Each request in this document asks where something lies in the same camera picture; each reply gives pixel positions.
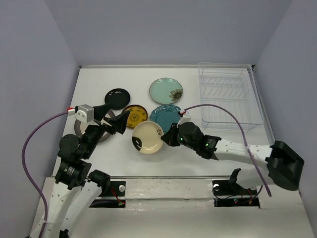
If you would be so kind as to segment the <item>black round plate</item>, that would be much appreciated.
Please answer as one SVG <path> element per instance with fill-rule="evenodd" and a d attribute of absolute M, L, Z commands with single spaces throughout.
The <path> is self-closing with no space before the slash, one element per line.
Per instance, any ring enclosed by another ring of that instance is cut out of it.
<path fill-rule="evenodd" d="M 130 103 L 131 97 L 127 90 L 115 88 L 107 92 L 104 98 L 105 104 L 110 104 L 111 110 L 122 110 Z"/>

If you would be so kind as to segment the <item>cream plate with black spot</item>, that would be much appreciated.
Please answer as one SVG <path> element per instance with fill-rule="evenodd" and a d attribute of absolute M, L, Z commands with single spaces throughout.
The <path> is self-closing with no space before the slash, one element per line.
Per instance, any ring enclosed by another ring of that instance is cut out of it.
<path fill-rule="evenodd" d="M 132 133 L 132 143 L 134 147 L 143 154 L 153 154 L 158 152 L 163 141 L 162 128 L 153 121 L 144 121 L 138 124 Z"/>

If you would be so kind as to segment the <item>amber patterned plate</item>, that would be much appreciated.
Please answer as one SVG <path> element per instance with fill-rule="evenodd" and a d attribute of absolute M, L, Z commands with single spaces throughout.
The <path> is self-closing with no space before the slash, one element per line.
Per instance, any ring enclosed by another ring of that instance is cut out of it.
<path fill-rule="evenodd" d="M 141 105 L 129 105 L 123 109 L 123 112 L 129 111 L 129 117 L 126 126 L 134 129 L 139 123 L 148 120 L 148 112 Z"/>

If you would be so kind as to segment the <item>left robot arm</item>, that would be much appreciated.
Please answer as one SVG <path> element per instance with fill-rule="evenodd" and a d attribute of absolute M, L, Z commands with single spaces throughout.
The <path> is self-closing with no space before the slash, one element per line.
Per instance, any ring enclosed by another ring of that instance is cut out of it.
<path fill-rule="evenodd" d="M 80 105 L 55 115 L 56 118 L 75 116 L 88 126 L 82 136 L 67 134 L 60 140 L 57 155 L 61 161 L 49 200 L 34 180 L 29 179 L 44 204 L 43 216 L 30 233 L 31 238 L 71 237 L 93 201 L 109 192 L 110 175 L 99 170 L 91 172 L 92 165 L 87 162 L 104 133 L 123 134 L 126 130 L 129 111 L 106 118 L 109 110 L 110 104 L 95 107 Z"/>

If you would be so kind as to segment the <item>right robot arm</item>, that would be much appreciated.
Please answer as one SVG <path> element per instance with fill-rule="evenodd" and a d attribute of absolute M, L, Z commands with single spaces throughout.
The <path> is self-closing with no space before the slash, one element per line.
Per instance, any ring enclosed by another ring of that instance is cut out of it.
<path fill-rule="evenodd" d="M 233 170 L 228 182 L 228 189 L 233 194 L 270 184 L 289 191 L 299 188 L 304 159 L 283 141 L 275 141 L 272 145 L 245 145 L 203 134 L 192 122 L 172 124 L 161 139 L 168 146 L 190 148 L 206 160 L 253 165 L 251 169 Z"/>

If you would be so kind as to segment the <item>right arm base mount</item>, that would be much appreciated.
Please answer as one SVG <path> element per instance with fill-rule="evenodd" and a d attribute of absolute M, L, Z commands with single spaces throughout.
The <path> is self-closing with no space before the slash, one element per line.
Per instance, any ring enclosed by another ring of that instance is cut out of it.
<path fill-rule="evenodd" d="M 229 180 L 213 180 L 212 193 L 215 207 L 259 207 L 258 195 L 263 186 L 256 188 L 243 188 Z"/>

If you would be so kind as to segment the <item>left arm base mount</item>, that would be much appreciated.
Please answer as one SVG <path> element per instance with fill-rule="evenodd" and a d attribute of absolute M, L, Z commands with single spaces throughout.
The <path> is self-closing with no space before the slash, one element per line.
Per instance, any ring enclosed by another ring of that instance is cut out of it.
<path fill-rule="evenodd" d="M 103 191 L 97 197 L 90 208 L 125 208 L 126 181 L 112 180 L 107 191 Z"/>

